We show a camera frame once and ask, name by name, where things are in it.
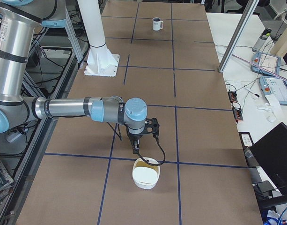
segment office chair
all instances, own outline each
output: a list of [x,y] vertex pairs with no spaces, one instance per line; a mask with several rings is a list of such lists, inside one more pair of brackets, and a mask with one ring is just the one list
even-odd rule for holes
[[274,17],[273,20],[263,21],[263,25],[265,26],[265,28],[270,28],[272,30],[270,33],[270,37],[272,38],[272,40],[278,40],[280,35],[287,28],[287,10],[278,14],[276,17]]
[[[242,7],[240,9],[231,9],[231,10],[228,10],[227,13],[243,13],[247,3],[248,3],[248,0],[236,0],[236,2],[241,5]],[[264,6],[268,6],[270,3],[270,0],[260,0],[259,3],[257,4],[257,6],[260,6],[260,7],[264,7]]]

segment brown table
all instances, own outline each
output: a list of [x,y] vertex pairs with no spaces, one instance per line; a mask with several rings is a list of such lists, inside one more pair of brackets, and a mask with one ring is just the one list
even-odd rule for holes
[[[60,118],[17,224],[262,224],[204,6],[108,1],[103,25],[117,75],[80,70],[69,98],[144,99],[167,163],[140,189],[124,128],[121,142],[107,124]],[[151,136],[140,152],[162,159]]]

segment gray floor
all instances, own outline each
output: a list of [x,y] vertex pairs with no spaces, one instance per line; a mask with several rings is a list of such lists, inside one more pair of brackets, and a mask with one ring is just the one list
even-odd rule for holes
[[[236,2],[236,0],[226,0],[224,11],[227,12],[229,9],[240,9],[241,6]],[[265,7],[257,7],[255,10],[257,13],[260,13],[260,20],[272,20],[273,17],[269,15]],[[211,13],[220,13],[221,12],[221,4],[218,6],[218,0],[215,0],[212,9],[209,10]]]

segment table surface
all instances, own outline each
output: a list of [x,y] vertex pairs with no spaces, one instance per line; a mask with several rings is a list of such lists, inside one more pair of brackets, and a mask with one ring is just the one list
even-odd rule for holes
[[[207,13],[207,18],[209,20],[214,43],[216,44],[216,51],[219,60],[222,59],[223,53],[226,50],[223,45],[229,44],[240,17],[241,15],[238,14]],[[238,47],[236,47],[234,54],[244,58],[245,60],[251,61],[254,52],[248,47],[254,46],[263,30],[264,26],[259,17],[257,15],[252,15],[237,44]],[[264,46],[267,44],[267,47],[261,49],[266,53],[268,53],[273,46],[270,38],[266,41]],[[283,59],[281,61],[281,65],[283,65],[281,68],[287,69],[286,63]],[[280,75],[287,78],[287,72],[285,71],[280,71]],[[223,76],[225,81],[234,85],[237,89],[249,84],[259,77],[257,73],[251,71],[249,64],[234,57],[231,57],[226,69],[223,72]],[[237,93],[238,102],[241,104],[241,106],[244,105],[244,121],[239,122],[237,128],[239,132],[250,132],[253,141],[257,142],[280,122],[284,122],[287,125],[287,106],[281,106],[284,117],[279,117],[275,122],[270,123],[266,118],[271,115],[271,112],[257,109],[257,106],[268,103],[263,92],[261,91],[258,79],[251,89],[255,93],[259,94],[260,98],[254,97],[245,89],[240,89]]]
[[[144,99],[167,163],[140,189],[124,127],[121,142],[107,124],[60,118],[17,225],[262,224],[204,6],[108,1],[102,20],[117,75],[81,69],[69,98]],[[162,159],[151,136],[140,147]]]

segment black monitor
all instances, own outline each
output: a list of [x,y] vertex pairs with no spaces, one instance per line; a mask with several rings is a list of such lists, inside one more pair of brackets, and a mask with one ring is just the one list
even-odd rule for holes
[[282,195],[287,195],[287,126],[280,123],[250,150]]

